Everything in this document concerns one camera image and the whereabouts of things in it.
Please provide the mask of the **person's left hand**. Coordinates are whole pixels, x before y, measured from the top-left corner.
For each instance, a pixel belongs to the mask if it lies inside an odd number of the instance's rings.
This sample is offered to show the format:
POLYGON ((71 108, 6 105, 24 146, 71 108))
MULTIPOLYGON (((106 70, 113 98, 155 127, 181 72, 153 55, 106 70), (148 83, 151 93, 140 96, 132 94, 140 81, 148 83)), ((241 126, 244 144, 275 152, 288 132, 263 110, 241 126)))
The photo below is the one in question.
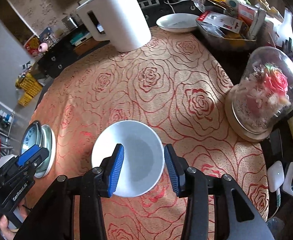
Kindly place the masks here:
MULTIPOLYGON (((25 198, 23 198, 18 205, 18 213, 21 215, 23 221, 26 219, 28 215, 28 210, 24 207, 25 203, 26 203, 26 200, 25 198)), ((7 217, 3 215, 0 219, 0 230, 2 232, 2 236, 5 239, 12 240, 15 237, 15 233, 9 229, 8 224, 9 224, 9 221, 7 217)))

